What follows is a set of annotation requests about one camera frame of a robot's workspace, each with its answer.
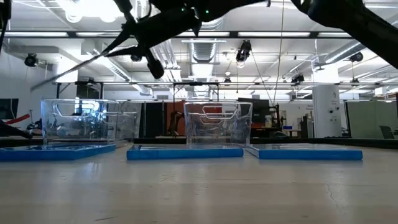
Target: white column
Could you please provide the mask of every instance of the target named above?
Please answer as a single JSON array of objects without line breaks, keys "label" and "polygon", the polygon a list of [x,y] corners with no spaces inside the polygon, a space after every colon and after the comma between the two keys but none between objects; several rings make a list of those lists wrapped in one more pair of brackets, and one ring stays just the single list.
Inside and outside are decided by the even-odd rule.
[{"label": "white column", "polygon": [[[338,68],[333,65],[314,71],[314,82],[337,83]],[[313,109],[315,137],[341,136],[340,94],[338,85],[320,85],[313,87]]]}]

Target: blue base plate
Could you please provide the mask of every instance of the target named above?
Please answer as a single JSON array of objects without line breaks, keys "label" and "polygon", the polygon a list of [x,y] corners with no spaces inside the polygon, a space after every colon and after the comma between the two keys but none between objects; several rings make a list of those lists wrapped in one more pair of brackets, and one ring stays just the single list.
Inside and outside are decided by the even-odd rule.
[{"label": "blue base plate", "polygon": [[134,146],[127,151],[128,160],[146,159],[200,159],[243,157],[241,147],[226,147],[215,145],[198,145],[185,147],[147,147]]},{"label": "blue base plate", "polygon": [[116,145],[22,146],[0,148],[0,161],[70,161],[116,149]]},{"label": "blue base plate", "polygon": [[314,145],[312,147],[294,147],[282,144],[282,147],[255,146],[246,150],[259,159],[302,159],[302,160],[351,160],[360,161],[363,158],[361,150],[345,149],[343,147],[329,147]]}]

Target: ceiling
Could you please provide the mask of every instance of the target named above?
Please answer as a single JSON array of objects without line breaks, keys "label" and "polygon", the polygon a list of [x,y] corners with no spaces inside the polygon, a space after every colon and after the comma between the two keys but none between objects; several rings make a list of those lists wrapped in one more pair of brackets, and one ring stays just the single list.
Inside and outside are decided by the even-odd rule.
[{"label": "ceiling", "polygon": [[[66,19],[65,10],[60,8],[59,1],[69,0],[15,0],[12,5],[12,19],[9,31],[109,31],[120,30],[120,26],[124,22],[123,17],[118,17],[114,22],[103,22],[98,15],[100,15],[101,10],[103,11],[104,9],[97,6],[98,4],[93,4],[93,9],[91,11],[98,11],[97,16],[90,15],[90,17],[82,17],[79,22],[71,23]],[[389,21],[398,21],[398,0],[372,0],[366,1],[366,4],[373,12],[382,18],[388,19]],[[296,10],[290,1],[283,3],[282,0],[273,0],[271,7],[266,7],[265,4],[256,4],[232,10],[224,16],[221,30],[261,32],[340,31],[321,26],[316,22],[311,21],[306,15]],[[178,66],[181,69],[181,80],[188,81],[195,78],[195,76],[192,74],[192,70],[190,68],[191,57],[188,44],[183,43],[182,40],[188,39],[172,39],[171,46]],[[230,77],[232,82],[261,82],[261,77],[267,82],[282,82],[284,80],[290,82],[291,76],[294,74],[289,73],[289,71],[304,60],[308,60],[309,58],[314,57],[314,55],[326,55],[352,41],[352,39],[281,40],[280,37],[276,37],[275,39],[251,39],[252,55],[246,60],[246,64],[243,68],[238,68],[236,61],[234,61],[234,57],[237,48],[241,45],[243,40],[220,40],[225,41],[218,44],[216,60],[213,62],[214,67],[211,72],[211,76],[207,79],[209,82],[222,82],[226,77],[225,72],[231,73]],[[110,43],[112,39],[12,38],[7,41],[8,44],[12,46],[11,53],[14,52],[15,54],[18,54],[18,56],[22,56],[24,51],[26,51],[26,47],[29,46],[35,47],[38,55],[41,55],[39,56],[42,57],[41,59],[48,60],[50,63],[60,63],[59,58],[64,56],[62,55],[62,52],[66,52],[67,57],[72,57],[72,61],[78,62],[90,57],[87,55],[87,52],[92,52],[93,48],[101,51],[103,46]],[[136,40],[130,39],[123,43],[121,47],[128,47],[134,44],[137,44]],[[60,51],[56,53],[46,53],[48,47],[56,47],[59,48]],[[364,55],[362,62],[351,64],[351,62],[340,61],[336,63],[338,66],[340,81],[349,81],[352,80],[353,77],[361,76],[361,74],[369,73],[388,65],[383,61],[383,59],[377,57],[377,55],[370,50],[363,50],[362,53]],[[113,59],[112,63],[125,71],[133,81],[154,81],[152,75],[149,73],[145,59],[141,62],[132,62],[129,57],[117,57]],[[308,82],[312,81],[313,71],[310,69],[310,66],[311,63],[308,63],[308,66],[300,71],[304,74],[305,81]],[[92,63],[87,66],[87,68],[80,70],[79,76],[93,77],[97,81],[105,82],[122,81],[121,78],[104,66],[102,61]],[[367,78],[366,82],[377,82],[379,80],[386,80],[394,77],[398,78],[398,71],[389,70]],[[239,88],[247,89],[250,87],[241,86]],[[349,90],[351,87],[341,86],[340,88]],[[131,86],[110,86],[109,88],[107,87],[107,89],[134,90]],[[364,92],[363,90],[369,90],[370,92],[373,89],[373,86],[367,86],[366,88],[362,88],[361,93]]]}]

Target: blue tray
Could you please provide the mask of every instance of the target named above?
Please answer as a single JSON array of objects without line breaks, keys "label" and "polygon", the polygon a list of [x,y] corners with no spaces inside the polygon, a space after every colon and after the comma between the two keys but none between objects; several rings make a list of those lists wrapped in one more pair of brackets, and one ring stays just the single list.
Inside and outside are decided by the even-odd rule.
[{"label": "blue tray", "polygon": [[70,161],[116,149],[116,145],[22,146],[0,148],[0,161]]},{"label": "blue tray", "polygon": [[243,157],[243,148],[215,145],[175,146],[175,147],[147,147],[134,146],[127,151],[128,160],[146,159],[200,159]]},{"label": "blue tray", "polygon": [[310,146],[294,147],[294,144],[282,144],[282,147],[247,147],[250,152],[259,159],[301,159],[301,160],[351,160],[360,161],[363,158],[361,150],[345,149],[343,147]]}]

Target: table surface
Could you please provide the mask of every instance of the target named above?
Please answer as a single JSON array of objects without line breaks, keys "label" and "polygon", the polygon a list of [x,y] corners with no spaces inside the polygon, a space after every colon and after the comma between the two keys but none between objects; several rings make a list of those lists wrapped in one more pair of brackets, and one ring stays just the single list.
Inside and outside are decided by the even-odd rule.
[{"label": "table surface", "polygon": [[0,223],[396,223],[398,151],[364,160],[0,163]]}]

